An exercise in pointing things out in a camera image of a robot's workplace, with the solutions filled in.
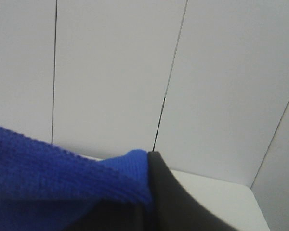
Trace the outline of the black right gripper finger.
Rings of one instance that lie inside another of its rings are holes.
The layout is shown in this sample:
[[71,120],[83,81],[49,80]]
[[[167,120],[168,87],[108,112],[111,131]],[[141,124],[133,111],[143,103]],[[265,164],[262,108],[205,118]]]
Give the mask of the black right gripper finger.
[[157,231],[235,231],[179,183],[159,152],[148,153],[149,187]]

